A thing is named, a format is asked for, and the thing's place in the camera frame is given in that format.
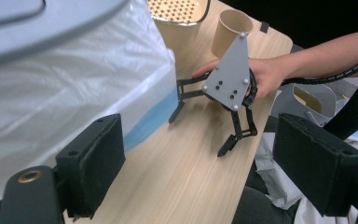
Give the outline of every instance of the white plastic trash bag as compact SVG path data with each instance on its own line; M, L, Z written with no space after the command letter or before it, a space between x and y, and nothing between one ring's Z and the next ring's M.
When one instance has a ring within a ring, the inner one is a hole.
M0 199L12 175L54 166L97 118L120 113L130 150L168 120L176 94L173 54L145 0L79 38L0 65Z

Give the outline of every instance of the paper cup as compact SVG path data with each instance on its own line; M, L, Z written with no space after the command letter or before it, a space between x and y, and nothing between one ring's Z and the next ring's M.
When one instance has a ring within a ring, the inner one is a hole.
M239 33L249 34L252 30L252 20L245 13L236 9L223 11L220 13L220 19L214 33L212 53L216 57L222 58Z

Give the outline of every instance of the blue strip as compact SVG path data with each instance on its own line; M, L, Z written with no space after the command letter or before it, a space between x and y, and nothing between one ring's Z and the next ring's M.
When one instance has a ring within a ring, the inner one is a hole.
M139 122L124 136L124 151L138 146L162 124L168 121L178 104L177 90L151 108Z

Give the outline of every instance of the light wood surface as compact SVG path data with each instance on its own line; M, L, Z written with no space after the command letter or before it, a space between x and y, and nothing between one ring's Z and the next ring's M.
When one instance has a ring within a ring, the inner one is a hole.
M218 15L225 8L229 7L213 0L195 39L181 47L180 53L186 57L177 64L178 78L189 78L197 66L214 58L213 34ZM255 28L248 36L250 57L290 52L289 37L272 28L261 33L260 22L253 22ZM186 100L173 124L167 121L126 154L127 160L94 218L81 218L76 223L231 223L272 100L271 94L253 106L259 135L240 140L221 158L217 151L234 133L230 114L204 96ZM240 116L245 129L244 108Z

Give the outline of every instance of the person's finger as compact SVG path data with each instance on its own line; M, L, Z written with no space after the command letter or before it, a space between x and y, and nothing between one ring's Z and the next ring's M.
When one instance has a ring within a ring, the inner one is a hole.
M210 61L202 66L198 67L192 74L192 77L200 77L206 72L212 71L219 64L219 59Z

